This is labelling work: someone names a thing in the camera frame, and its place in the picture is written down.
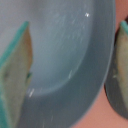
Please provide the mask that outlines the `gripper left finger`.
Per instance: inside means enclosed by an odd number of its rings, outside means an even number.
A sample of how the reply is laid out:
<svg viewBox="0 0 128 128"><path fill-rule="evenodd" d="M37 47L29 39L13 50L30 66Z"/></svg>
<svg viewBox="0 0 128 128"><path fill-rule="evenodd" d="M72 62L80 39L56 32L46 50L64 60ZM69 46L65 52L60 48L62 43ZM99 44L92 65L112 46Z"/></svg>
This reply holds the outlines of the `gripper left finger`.
<svg viewBox="0 0 128 128"><path fill-rule="evenodd" d="M16 128L33 61L29 23L0 35L0 128Z"/></svg>

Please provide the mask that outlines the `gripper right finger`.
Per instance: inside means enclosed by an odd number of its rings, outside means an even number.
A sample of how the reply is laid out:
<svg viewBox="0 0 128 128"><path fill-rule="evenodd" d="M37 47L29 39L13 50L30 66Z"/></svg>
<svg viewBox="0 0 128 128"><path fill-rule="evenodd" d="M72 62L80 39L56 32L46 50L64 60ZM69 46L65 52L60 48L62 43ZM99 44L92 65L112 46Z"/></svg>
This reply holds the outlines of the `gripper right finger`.
<svg viewBox="0 0 128 128"><path fill-rule="evenodd" d="M119 88L124 100L128 100L128 23L122 21L116 41L116 66Z"/></svg>

